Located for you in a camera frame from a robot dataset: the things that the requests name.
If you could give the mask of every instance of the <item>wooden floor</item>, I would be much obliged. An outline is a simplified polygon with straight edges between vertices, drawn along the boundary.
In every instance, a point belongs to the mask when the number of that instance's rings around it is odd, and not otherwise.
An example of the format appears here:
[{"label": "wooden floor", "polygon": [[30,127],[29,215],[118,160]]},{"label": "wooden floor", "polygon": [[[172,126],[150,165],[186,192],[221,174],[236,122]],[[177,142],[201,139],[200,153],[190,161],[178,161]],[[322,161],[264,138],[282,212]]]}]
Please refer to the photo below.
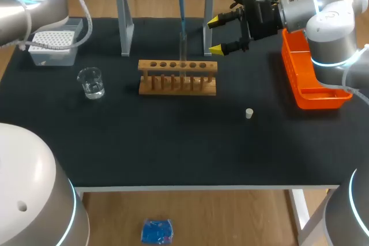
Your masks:
[{"label": "wooden floor", "polygon": [[[86,0],[92,17],[117,17],[115,0]],[[214,13],[228,12],[232,0],[215,0]],[[179,17],[178,0],[129,0],[133,17]],[[204,0],[186,0],[186,16],[202,17]],[[69,0],[71,16],[83,16]],[[357,20],[359,45],[369,42],[369,12]],[[0,50],[0,76],[13,52]],[[305,191],[312,214],[324,190]],[[296,244],[284,191],[126,192],[85,194],[91,221],[90,246],[140,245],[146,218],[170,218],[174,246],[256,246]]]}]

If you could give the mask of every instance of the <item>test tube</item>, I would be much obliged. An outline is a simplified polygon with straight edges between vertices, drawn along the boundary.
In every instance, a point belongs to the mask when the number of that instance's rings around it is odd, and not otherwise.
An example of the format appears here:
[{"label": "test tube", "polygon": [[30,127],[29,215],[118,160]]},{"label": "test tube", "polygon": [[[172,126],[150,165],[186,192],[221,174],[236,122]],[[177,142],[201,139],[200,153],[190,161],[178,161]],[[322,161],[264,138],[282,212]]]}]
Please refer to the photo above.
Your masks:
[{"label": "test tube", "polygon": [[[180,67],[185,67],[187,61],[187,34],[180,33],[179,34],[179,64]],[[186,77],[185,71],[179,72],[180,77]]]}]

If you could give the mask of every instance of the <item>white vial cap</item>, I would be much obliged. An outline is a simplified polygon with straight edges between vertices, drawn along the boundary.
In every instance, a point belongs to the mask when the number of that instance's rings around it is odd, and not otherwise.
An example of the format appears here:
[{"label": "white vial cap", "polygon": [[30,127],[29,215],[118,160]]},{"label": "white vial cap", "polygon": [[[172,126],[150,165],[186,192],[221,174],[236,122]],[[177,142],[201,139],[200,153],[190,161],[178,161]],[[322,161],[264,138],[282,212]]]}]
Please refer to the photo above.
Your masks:
[{"label": "white vial cap", "polygon": [[254,113],[253,109],[250,109],[250,108],[246,109],[246,118],[250,119],[253,113]]}]

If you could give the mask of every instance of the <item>clear liquid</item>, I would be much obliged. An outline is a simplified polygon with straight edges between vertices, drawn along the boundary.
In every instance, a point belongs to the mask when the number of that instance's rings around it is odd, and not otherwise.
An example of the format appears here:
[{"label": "clear liquid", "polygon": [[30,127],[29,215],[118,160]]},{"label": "clear liquid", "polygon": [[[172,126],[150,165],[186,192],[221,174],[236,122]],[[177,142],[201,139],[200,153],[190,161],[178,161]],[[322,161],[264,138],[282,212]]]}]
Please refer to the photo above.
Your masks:
[{"label": "clear liquid", "polygon": [[86,83],[83,87],[88,99],[99,99],[105,94],[105,89],[102,82]]}]

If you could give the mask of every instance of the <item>robotic arm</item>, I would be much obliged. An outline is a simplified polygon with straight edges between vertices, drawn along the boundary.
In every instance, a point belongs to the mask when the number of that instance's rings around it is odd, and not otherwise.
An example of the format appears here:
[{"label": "robotic arm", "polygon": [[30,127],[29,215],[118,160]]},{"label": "robotic arm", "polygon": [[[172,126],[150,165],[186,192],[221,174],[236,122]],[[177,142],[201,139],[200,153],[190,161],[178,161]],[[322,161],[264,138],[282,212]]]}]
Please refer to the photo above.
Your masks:
[{"label": "robotic arm", "polygon": [[364,13],[368,0],[244,0],[235,12],[220,14],[208,23],[210,28],[238,19],[242,37],[239,41],[212,47],[215,54],[248,49],[253,40],[306,29],[317,80],[326,87],[369,86],[369,51],[357,48],[355,16]]},{"label": "robotic arm", "polygon": [[24,39],[29,19],[34,33],[63,25],[68,14],[67,0],[0,0],[0,46]]}]

